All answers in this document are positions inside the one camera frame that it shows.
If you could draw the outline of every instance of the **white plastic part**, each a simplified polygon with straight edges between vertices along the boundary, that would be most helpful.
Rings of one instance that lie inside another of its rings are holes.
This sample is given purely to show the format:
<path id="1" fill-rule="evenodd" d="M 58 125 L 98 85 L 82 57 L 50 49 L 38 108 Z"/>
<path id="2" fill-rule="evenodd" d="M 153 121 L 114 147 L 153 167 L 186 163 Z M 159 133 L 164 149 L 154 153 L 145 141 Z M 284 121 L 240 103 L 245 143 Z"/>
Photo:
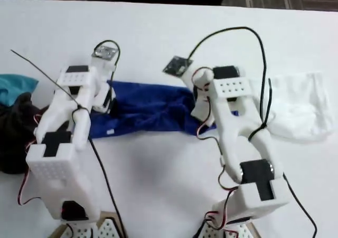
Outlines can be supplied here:
<path id="1" fill-rule="evenodd" d="M 194 81 L 194 85 L 197 89 L 197 100 L 195 102 L 195 107 L 191 111 L 190 115 L 197 118 L 199 121 L 204 121 L 210 112 L 209 118 L 205 122 L 205 124 L 210 127 L 215 121 L 213 117 L 212 111 L 209 111 L 208 104 L 208 91 L 206 89 L 206 85 L 210 83 L 213 79 L 213 72 L 208 69 L 204 69 L 203 74 Z"/>
<path id="2" fill-rule="evenodd" d="M 91 57 L 90 65 L 98 69 L 98 73 L 101 77 L 101 81 L 106 82 L 110 80 L 111 74 L 115 72 L 116 66 L 114 65 L 114 60 L 105 60 L 96 56 Z"/>
<path id="3" fill-rule="evenodd" d="M 114 89 L 111 88 L 107 82 L 101 82 L 100 92 L 94 98 L 93 110 L 104 113 L 109 109 L 110 102 L 107 102 L 107 104 L 105 105 L 105 101 L 106 101 L 106 97 L 109 92 L 109 89 L 111 89 L 110 101 L 112 101 L 116 96 Z"/>
<path id="4" fill-rule="evenodd" d="M 236 225 L 229 229 L 238 232 L 238 238 L 254 238 L 246 225 Z M 225 230 L 216 231 L 207 223 L 204 225 L 198 238 L 224 238 L 224 232 L 227 233 L 226 238 L 236 238 L 236 233 Z"/>
<path id="5" fill-rule="evenodd" d="M 216 98 L 226 99 L 252 95 L 251 87 L 246 77 L 214 79 L 212 84 L 213 91 L 209 91 L 209 93 Z"/>
<path id="6" fill-rule="evenodd" d="M 60 86 L 83 86 L 90 85 L 89 72 L 61 72 L 57 84 Z"/>
<path id="7" fill-rule="evenodd" d="M 270 181 L 271 189 L 274 194 L 274 199 L 262 201 L 259 197 L 259 192 L 256 183 L 241 184 L 238 189 L 233 192 L 227 203 L 227 222 L 238 220 L 245 217 L 250 217 L 248 221 L 243 221 L 238 224 L 251 222 L 254 219 L 263 217 L 274 210 L 288 204 L 291 201 L 291 194 L 287 187 L 287 183 L 283 178 Z M 223 213 L 223 200 L 213 206 L 213 211 Z M 216 222 L 221 223 L 223 215 L 214 215 Z M 226 228 L 232 229 L 232 225 L 227 225 Z"/>
<path id="8" fill-rule="evenodd" d="M 236 151 L 236 141 L 239 136 L 248 138 L 262 123 L 250 95 L 248 80 L 243 77 L 214 79 L 209 84 L 211 109 L 215 117 L 223 157 L 221 163 L 225 164 L 226 172 L 233 181 L 239 184 L 227 204 L 227 222 L 235 221 L 236 225 L 267 215 L 286 205 L 291 199 L 290 191 L 283 179 L 282 165 L 267 129 L 257 132 L 252 137 L 251 143 L 258 150 L 261 159 L 266 159 L 271 165 L 274 179 L 270 181 L 270 185 L 274 198 L 262 201 L 256 183 L 241 184 L 242 169 Z M 229 97 L 237 97 L 237 106 L 241 107 L 240 116 L 236 117 L 231 113 L 227 101 Z M 213 210 L 220 213 L 214 216 L 218 225 L 223 219 L 225 201 L 213 206 Z"/>
<path id="9" fill-rule="evenodd" d="M 74 76 L 69 77 L 68 74 L 73 75 L 75 73 L 66 73 L 66 70 L 61 72 L 58 79 L 58 83 L 61 87 L 73 86 L 75 81 Z M 73 114 L 74 120 L 77 122 L 77 126 L 74 130 L 73 140 L 77 150 L 83 150 L 87 144 L 88 133 L 90 129 L 90 112 L 96 93 L 99 92 L 98 85 L 98 72 L 93 66 L 89 67 L 89 72 L 83 73 L 83 79 L 78 95 L 75 100 L 72 100 L 64 91 L 56 89 L 54 98 L 48 108 L 48 110 L 42 115 L 39 126 L 35 131 L 37 143 L 41 143 L 46 132 L 56 131 L 63 123 L 68 120 L 72 120 L 72 111 L 76 110 L 78 104 L 86 108 L 76 111 Z"/>
<path id="10" fill-rule="evenodd" d="M 44 157 L 45 149 L 45 144 L 32 145 L 26 162 L 39 184 L 39 196 L 52 217 L 61 219 L 63 202 L 75 201 L 86 211 L 88 220 L 84 223 L 98 221 L 98 199 L 90 180 L 80 167 L 74 144 L 59 144 L 55 157 Z"/>
<path id="11" fill-rule="evenodd" d="M 99 230 L 97 231 L 96 236 L 91 236 L 91 229 L 88 226 L 79 226 L 76 224 L 71 225 L 73 228 L 73 238 L 120 238 L 117 228 L 110 219 L 106 219 Z M 71 238 L 72 232 L 69 227 L 63 232 L 60 238 Z"/>
<path id="12" fill-rule="evenodd" d="M 236 80 L 237 83 L 240 81 L 244 82 L 243 79 Z M 222 96 L 223 92 L 220 89 L 220 84 L 222 83 L 219 80 L 213 80 L 209 85 L 211 109 L 220 135 L 220 147 L 223 152 L 224 163 L 227 164 L 226 171 L 234 182 L 240 184 L 242 181 L 242 171 L 235 149 L 237 138 L 239 136 L 248 138 L 262 122 L 254 101 L 249 96 L 239 96 L 237 98 L 237 104 L 242 107 L 243 113 L 238 117 L 234 116 L 231 113 L 227 99 Z M 258 150 L 261 157 L 267 159 L 273 166 L 274 177 L 282 177 L 283 168 L 275 154 L 274 144 L 269 131 L 267 129 L 259 131 L 252 138 L 251 143 Z"/>

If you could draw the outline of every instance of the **black cloth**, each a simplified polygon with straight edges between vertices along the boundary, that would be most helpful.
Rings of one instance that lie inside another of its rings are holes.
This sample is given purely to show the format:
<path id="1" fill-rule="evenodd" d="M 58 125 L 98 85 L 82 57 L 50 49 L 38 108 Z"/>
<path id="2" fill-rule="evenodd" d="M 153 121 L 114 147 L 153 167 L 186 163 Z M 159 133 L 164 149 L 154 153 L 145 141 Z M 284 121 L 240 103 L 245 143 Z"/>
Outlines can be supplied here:
<path id="1" fill-rule="evenodd" d="M 0 105 L 0 171 L 8 174 L 26 171 L 25 146 L 35 139 L 33 117 L 39 111 L 32 104 L 30 93 L 18 96 L 11 107 Z"/>

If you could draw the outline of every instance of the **red wire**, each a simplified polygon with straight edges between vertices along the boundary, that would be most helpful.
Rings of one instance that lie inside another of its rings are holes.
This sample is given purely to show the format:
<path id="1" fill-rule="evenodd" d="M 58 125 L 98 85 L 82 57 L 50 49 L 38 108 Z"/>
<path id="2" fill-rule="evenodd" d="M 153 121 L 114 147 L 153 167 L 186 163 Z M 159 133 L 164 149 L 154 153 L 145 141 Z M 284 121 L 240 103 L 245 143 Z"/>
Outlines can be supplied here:
<path id="1" fill-rule="evenodd" d="M 228 230 L 228 229 L 224 229 L 226 232 L 229 232 L 230 235 L 231 233 L 235 233 L 236 234 L 236 238 L 239 238 L 239 233 L 237 231 L 234 231 L 234 230 Z"/>
<path id="2" fill-rule="evenodd" d="M 34 122 L 36 123 L 36 125 L 39 124 L 39 122 L 40 122 L 40 120 L 41 120 L 41 117 L 42 117 L 41 114 L 35 114 L 35 115 L 33 116 L 33 119 L 34 119 Z"/>
<path id="3" fill-rule="evenodd" d="M 225 191 L 231 191 L 233 189 L 237 189 L 238 186 L 234 186 L 234 187 L 231 187 L 231 188 L 228 188 L 228 187 L 225 187 L 224 185 L 222 185 L 221 183 L 221 177 L 223 175 L 223 173 L 225 172 L 226 170 L 226 166 L 224 165 L 223 166 L 223 170 L 221 171 L 221 173 L 219 174 L 218 178 L 217 178 L 217 181 L 218 181 L 218 184 L 221 186 L 222 189 L 224 189 Z"/>
<path id="4" fill-rule="evenodd" d="M 26 154 L 28 153 L 28 150 L 32 144 L 36 143 L 36 139 L 33 139 L 31 142 L 29 142 L 25 147 Z"/>
<path id="5" fill-rule="evenodd" d="M 25 205 L 25 204 L 27 204 L 28 202 L 30 202 L 31 200 L 36 199 L 36 198 L 41 199 L 40 197 L 32 197 L 32 198 L 28 199 L 27 201 L 25 201 L 24 203 L 21 203 L 21 194 L 22 194 L 22 190 L 23 190 L 23 188 L 24 188 L 24 186 L 25 186 L 25 184 L 26 184 L 26 181 L 27 181 L 27 179 L 28 179 L 29 171 L 30 171 L 30 170 L 29 170 L 29 168 L 28 168 L 27 171 L 25 172 L 25 175 L 24 175 L 23 180 L 22 180 L 22 184 L 21 184 L 20 189 L 19 189 L 19 193 L 18 193 L 18 195 L 17 195 L 17 203 L 18 203 L 19 205 Z"/>
<path id="6" fill-rule="evenodd" d="M 198 139 L 200 139 L 200 130 L 205 126 L 207 120 L 210 118 L 210 114 L 211 114 L 211 107 L 210 107 L 210 101 L 209 99 L 206 100 L 207 103 L 209 104 L 209 111 L 208 111 L 208 116 L 206 117 L 206 119 L 201 123 L 201 125 L 197 128 L 197 131 L 196 131 L 196 137 Z"/>
<path id="7" fill-rule="evenodd" d="M 236 189 L 233 189 L 231 191 L 229 191 L 229 194 L 234 192 Z M 224 226 L 226 225 L 226 221 L 227 221 L 227 203 L 228 201 L 226 200 L 225 203 L 224 203 L 224 208 L 223 208 L 223 218 L 222 218 L 222 223 L 219 227 L 214 227 L 214 226 L 211 226 L 213 229 L 215 230 L 221 230 L 224 228 Z M 215 218 L 213 216 L 209 216 L 210 219 L 212 220 L 215 220 Z"/>
<path id="8" fill-rule="evenodd" d="M 195 76 L 199 71 L 201 71 L 202 69 L 208 69 L 208 70 L 211 70 L 211 71 L 213 72 L 213 70 L 212 70 L 211 68 L 208 68 L 207 66 L 202 66 L 202 67 L 198 68 L 198 69 L 192 74 L 192 76 L 191 76 L 191 82 L 192 82 L 193 86 L 195 86 L 197 89 L 203 91 L 203 89 L 197 87 L 197 86 L 195 85 L 195 82 L 194 82 L 194 76 Z"/>
<path id="9" fill-rule="evenodd" d="M 208 211 L 205 213 L 204 215 L 204 219 L 206 219 L 206 216 L 209 215 L 209 214 L 218 214 L 219 212 L 218 211 Z"/>

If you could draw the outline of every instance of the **white cloth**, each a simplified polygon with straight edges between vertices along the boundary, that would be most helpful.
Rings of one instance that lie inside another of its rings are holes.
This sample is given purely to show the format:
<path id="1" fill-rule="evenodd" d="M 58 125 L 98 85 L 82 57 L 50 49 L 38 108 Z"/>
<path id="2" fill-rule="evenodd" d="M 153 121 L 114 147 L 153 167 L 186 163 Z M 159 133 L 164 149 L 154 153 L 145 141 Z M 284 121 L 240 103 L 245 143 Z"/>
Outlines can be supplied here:
<path id="1" fill-rule="evenodd" d="M 318 141 L 333 131 L 334 119 L 320 72 L 270 77 L 273 89 L 268 130 L 295 141 Z M 259 109 L 261 80 L 250 80 L 253 98 Z M 265 117 L 269 84 L 264 94 Z"/>

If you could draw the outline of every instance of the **teal cloth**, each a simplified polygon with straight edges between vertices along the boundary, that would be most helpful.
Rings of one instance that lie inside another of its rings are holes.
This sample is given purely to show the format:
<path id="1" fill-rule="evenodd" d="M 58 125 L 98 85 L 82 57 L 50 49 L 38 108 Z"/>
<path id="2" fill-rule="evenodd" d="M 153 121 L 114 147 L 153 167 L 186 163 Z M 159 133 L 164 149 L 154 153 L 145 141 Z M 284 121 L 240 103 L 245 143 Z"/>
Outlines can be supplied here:
<path id="1" fill-rule="evenodd" d="M 0 104 L 12 106 L 23 93 L 32 93 L 38 80 L 19 74 L 0 74 Z"/>

